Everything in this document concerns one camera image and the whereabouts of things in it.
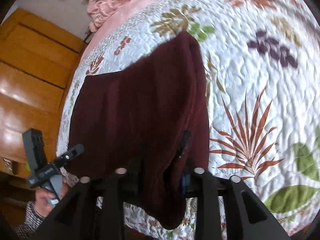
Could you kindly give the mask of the checkered left sleeve forearm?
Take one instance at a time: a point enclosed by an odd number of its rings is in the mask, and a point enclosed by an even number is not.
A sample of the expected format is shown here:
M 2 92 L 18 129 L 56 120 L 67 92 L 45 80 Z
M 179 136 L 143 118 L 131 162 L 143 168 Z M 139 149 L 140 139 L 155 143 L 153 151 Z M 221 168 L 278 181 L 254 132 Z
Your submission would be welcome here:
M 44 221 L 44 217 L 35 209 L 35 202 L 28 202 L 23 224 L 14 226 L 13 230 L 19 239 L 29 239 Z

